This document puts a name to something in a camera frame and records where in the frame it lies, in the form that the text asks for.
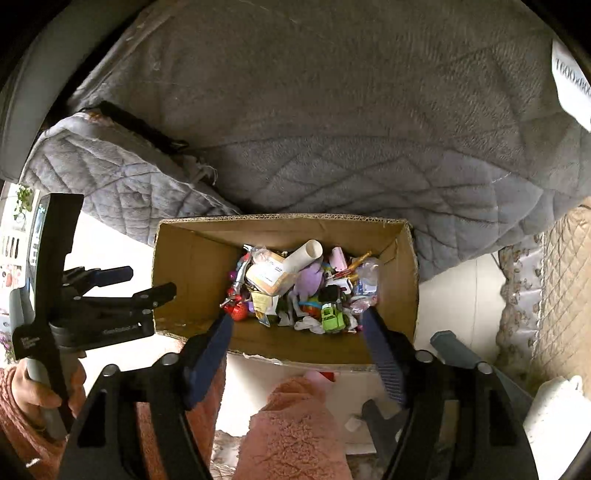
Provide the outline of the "pink sleeve forearm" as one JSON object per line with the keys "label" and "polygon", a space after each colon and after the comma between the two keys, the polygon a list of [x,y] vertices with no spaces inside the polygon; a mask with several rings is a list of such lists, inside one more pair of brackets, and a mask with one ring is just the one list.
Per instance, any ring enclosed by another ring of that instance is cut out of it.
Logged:
{"label": "pink sleeve forearm", "polygon": [[35,479],[55,479],[64,442],[49,438],[45,428],[33,427],[19,410],[11,389],[17,366],[1,370],[1,431]]}

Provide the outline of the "person's left hand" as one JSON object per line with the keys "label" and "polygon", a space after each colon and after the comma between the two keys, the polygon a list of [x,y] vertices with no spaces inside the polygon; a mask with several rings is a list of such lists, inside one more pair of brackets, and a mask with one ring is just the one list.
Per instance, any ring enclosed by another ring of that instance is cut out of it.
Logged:
{"label": "person's left hand", "polygon": [[[84,382],[86,372],[82,363],[75,362],[76,370],[71,375],[71,391],[68,405],[74,417],[77,417],[86,400]],[[43,417],[45,410],[57,409],[61,398],[47,386],[32,380],[27,370],[27,359],[20,360],[11,382],[12,395],[19,410],[29,423],[38,429],[46,427]]]}

